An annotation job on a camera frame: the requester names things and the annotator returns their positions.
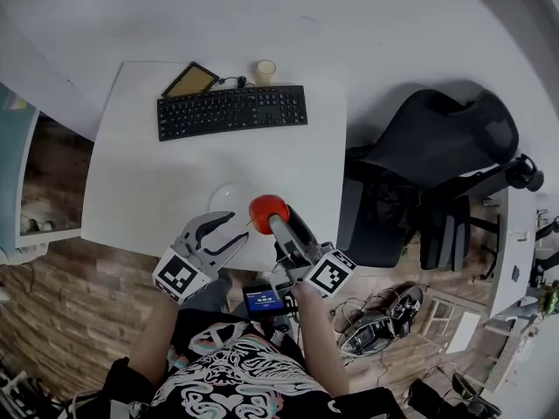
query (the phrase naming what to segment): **gray leg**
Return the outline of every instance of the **gray leg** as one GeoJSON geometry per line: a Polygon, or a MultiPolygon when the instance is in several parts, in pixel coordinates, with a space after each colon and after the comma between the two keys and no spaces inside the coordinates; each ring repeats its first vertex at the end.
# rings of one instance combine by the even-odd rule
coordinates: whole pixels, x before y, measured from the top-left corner
{"type": "Polygon", "coordinates": [[[227,305],[227,293],[233,283],[229,272],[222,269],[219,278],[208,284],[208,286],[197,295],[187,299],[181,305],[182,309],[197,309],[206,312],[229,312],[227,305]]]}

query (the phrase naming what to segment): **black office chair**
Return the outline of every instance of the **black office chair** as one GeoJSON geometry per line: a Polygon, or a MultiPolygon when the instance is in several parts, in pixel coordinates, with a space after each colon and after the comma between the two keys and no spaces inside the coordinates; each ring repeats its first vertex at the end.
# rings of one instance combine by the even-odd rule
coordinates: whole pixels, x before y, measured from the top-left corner
{"type": "Polygon", "coordinates": [[[376,144],[346,153],[338,248],[360,265],[394,267],[419,230],[422,268],[459,270],[469,196],[543,184],[527,156],[511,161],[517,148],[516,125],[494,94],[462,106],[435,90],[413,93],[376,144]]]}

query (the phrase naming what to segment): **small screen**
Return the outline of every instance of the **small screen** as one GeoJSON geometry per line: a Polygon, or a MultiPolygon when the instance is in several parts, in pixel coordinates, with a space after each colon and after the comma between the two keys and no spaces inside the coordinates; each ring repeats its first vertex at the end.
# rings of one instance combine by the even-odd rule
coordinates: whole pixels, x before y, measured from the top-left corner
{"type": "Polygon", "coordinates": [[[246,293],[246,302],[248,310],[252,312],[270,311],[282,309],[283,301],[278,299],[273,290],[264,290],[262,292],[246,293]]]}

